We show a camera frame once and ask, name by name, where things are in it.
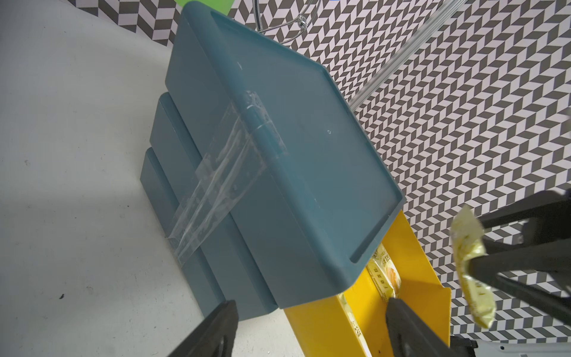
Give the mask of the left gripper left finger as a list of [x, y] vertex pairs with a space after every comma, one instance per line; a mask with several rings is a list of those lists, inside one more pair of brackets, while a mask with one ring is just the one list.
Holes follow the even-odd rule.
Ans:
[[230, 357], [236, 338], [239, 315], [236, 301], [226, 300], [169, 354], [169, 357]]

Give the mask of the yellow top drawer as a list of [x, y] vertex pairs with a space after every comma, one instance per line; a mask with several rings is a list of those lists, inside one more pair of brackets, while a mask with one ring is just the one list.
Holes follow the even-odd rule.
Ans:
[[[400, 213], [382, 241], [401, 277], [402, 299], [446, 345], [451, 337], [451, 290], [443, 287], [406, 216]], [[387, 304], [368, 272], [344, 292], [372, 356], [391, 356]], [[365, 356], [338, 297], [285, 310], [305, 356]]]

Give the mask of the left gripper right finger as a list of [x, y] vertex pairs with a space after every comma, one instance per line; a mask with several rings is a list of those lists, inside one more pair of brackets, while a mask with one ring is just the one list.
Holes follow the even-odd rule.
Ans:
[[457, 356], [403, 300], [391, 297], [385, 318], [394, 356]]

